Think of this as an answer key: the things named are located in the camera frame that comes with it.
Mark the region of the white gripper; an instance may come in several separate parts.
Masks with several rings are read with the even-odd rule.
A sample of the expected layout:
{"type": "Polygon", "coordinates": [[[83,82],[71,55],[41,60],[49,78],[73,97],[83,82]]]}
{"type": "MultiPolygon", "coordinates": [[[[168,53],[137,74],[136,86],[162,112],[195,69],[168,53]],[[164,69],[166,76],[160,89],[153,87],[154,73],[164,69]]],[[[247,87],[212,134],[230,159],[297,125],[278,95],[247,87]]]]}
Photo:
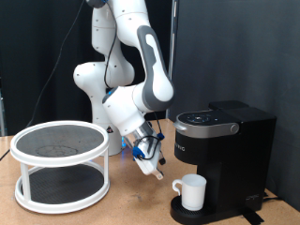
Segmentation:
{"type": "Polygon", "coordinates": [[[143,137],[135,142],[134,160],[145,175],[154,175],[161,180],[164,175],[158,169],[158,163],[164,165],[166,159],[160,150],[160,140],[158,137],[143,137]]]}

